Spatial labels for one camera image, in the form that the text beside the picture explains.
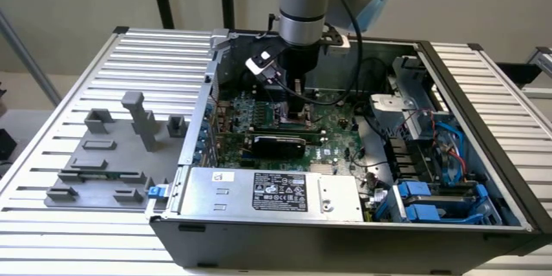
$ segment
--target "warning label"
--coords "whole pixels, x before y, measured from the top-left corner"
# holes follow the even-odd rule
[[[304,175],[254,173],[253,208],[270,211],[308,211]]]

